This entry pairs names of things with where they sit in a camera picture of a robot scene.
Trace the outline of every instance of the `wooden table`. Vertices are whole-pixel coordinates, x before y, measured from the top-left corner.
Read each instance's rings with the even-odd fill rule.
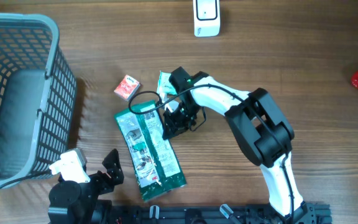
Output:
[[[155,90],[159,71],[202,70],[239,90],[267,89],[295,130],[293,171],[308,202],[331,204],[335,223],[358,223],[358,1],[223,1],[217,37],[193,35],[191,1],[0,6],[41,13],[60,27],[60,47],[78,78],[70,147],[88,173],[117,148],[125,181],[114,203],[267,203],[260,169],[240,152],[222,116],[207,111],[197,132],[171,140],[188,185],[143,203],[129,151],[114,120],[127,103],[113,92],[125,74]],[[0,223],[47,223],[57,179],[0,191]]]

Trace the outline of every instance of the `wire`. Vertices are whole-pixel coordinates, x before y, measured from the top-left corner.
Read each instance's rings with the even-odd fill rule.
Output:
[[[30,179],[30,178],[34,178],[34,177],[38,177],[38,176],[41,176],[41,175],[44,175],[44,174],[50,174],[50,172],[51,172],[50,170],[46,170],[46,171],[40,172],[38,174],[32,174],[32,175],[28,175],[28,176],[25,176],[25,177],[20,177],[20,178],[8,181],[8,182],[0,185],[0,190],[2,188],[4,188],[4,187],[8,186],[8,185],[13,184],[13,183],[16,183],[16,182],[19,182],[19,181],[22,181],[22,180],[27,180],[27,179]]]
[[[166,102],[162,103],[161,97],[158,93],[156,93],[155,91],[143,91],[140,93],[135,94],[128,102],[128,109],[130,112],[137,114],[137,115],[142,115],[142,114],[146,114],[149,112],[153,112],[155,110],[158,110],[160,108],[162,108],[163,106],[165,106],[166,104],[168,104],[169,102],[173,101],[175,98],[178,98],[179,96],[182,96],[183,94],[185,94],[188,91],[194,90],[196,88],[201,88],[201,87],[208,87],[208,88],[217,88],[219,90],[222,90],[226,93],[228,93],[229,95],[231,95],[233,98],[239,100],[241,103],[245,103],[245,101],[237,96],[235,93],[230,92],[229,90],[221,87],[221,86],[217,86],[217,85],[212,85],[212,84],[202,84],[202,85],[197,85],[197,86],[193,86],[191,88],[188,88],[186,90],[181,91],[180,93],[178,93],[175,96],[172,96],[169,100],[167,100]],[[147,110],[147,111],[143,111],[143,112],[135,112],[132,107],[132,100],[134,100],[137,96],[141,95],[141,94],[145,94],[145,93],[154,93],[158,96],[158,103],[157,106],[155,108],[152,108],[151,110]],[[267,126],[267,124],[265,123],[265,121],[259,116],[259,114],[256,113],[256,111],[252,108],[249,107],[251,112],[253,112],[253,114],[255,114],[255,117],[260,121],[260,123],[264,126],[264,128],[268,131],[268,133],[274,138],[274,140],[276,141],[276,143],[285,151],[285,157],[281,163],[281,168],[283,169],[284,172],[284,176],[285,176],[285,180],[287,182],[288,185],[288,190],[290,191],[290,197],[291,197],[291,214],[290,214],[290,223],[293,223],[293,213],[294,213],[294,196],[293,196],[293,191],[292,191],[292,186],[291,186],[291,182],[290,182],[290,178],[288,176],[288,172],[287,172],[287,168],[285,167],[285,161],[288,159],[289,156],[289,152],[288,149],[285,149],[285,147],[283,146],[283,144],[281,144],[281,142],[277,139],[276,135],[273,133],[273,131]]]

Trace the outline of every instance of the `red and white box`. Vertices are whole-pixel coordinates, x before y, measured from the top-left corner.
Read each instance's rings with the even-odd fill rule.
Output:
[[[125,75],[124,79],[120,82],[114,92],[119,95],[122,99],[128,101],[140,87],[140,83],[130,77],[129,75]]]

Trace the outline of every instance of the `plastic basket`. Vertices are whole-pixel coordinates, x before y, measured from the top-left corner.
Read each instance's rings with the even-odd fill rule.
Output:
[[[0,185],[67,150],[76,81],[58,41],[47,16],[0,14]]]

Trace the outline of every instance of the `basket bottom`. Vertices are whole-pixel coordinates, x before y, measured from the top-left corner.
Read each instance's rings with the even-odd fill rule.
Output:
[[[17,174],[29,159],[36,138],[33,134],[44,91],[44,72],[20,70],[7,83],[0,112],[0,178]]]

